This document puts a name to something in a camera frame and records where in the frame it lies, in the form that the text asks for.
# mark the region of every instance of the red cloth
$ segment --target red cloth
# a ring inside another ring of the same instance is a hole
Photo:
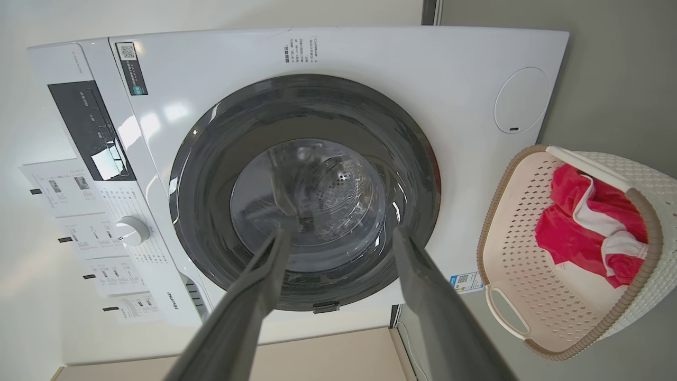
[[[620,190],[593,179],[594,190],[588,197],[590,210],[603,213],[625,226],[641,243],[647,243],[647,228],[637,209]],[[607,276],[602,243],[606,237],[578,224],[573,214],[590,187],[590,179],[568,164],[553,173],[550,198],[555,204],[543,211],[536,224],[536,241],[548,250],[555,264],[570,261],[607,279],[613,287],[629,285],[644,260],[625,254],[607,254]]]

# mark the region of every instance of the gray floor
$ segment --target gray floor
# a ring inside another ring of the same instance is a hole
[[[677,178],[676,16],[674,0],[447,0],[443,24],[571,32],[541,142],[613,153]],[[677,293],[564,362],[540,358],[500,327],[483,292],[463,300],[522,381],[674,379]],[[401,320],[428,370],[418,319],[405,310]]]

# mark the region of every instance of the white washing machine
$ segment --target white washing machine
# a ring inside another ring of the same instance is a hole
[[[198,31],[29,55],[112,218],[141,231],[127,249],[156,303],[171,323],[199,325],[281,226],[293,248],[266,321],[402,303],[398,224],[448,279],[468,281],[489,202],[538,137],[568,37]]]

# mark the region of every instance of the power cord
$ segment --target power cord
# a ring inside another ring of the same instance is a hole
[[[416,360],[416,355],[414,354],[414,348],[412,347],[412,342],[409,339],[409,331],[407,331],[407,326],[404,325],[401,321],[398,321],[397,324],[395,324],[395,327],[398,325],[402,324],[402,327],[404,328],[404,333],[407,334],[407,346],[409,347],[409,353],[412,355],[412,360],[414,360],[414,365],[420,370],[421,374],[423,377],[425,377],[425,381],[428,381],[428,376],[426,376],[425,372],[423,371],[423,368],[418,364],[418,361]]]

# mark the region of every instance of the door glass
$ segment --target door glass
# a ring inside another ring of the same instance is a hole
[[[383,228],[385,203],[383,182],[360,154],[328,140],[299,139],[267,149],[242,170],[230,212],[251,252],[277,228],[289,230],[287,269],[304,273],[363,255]]]

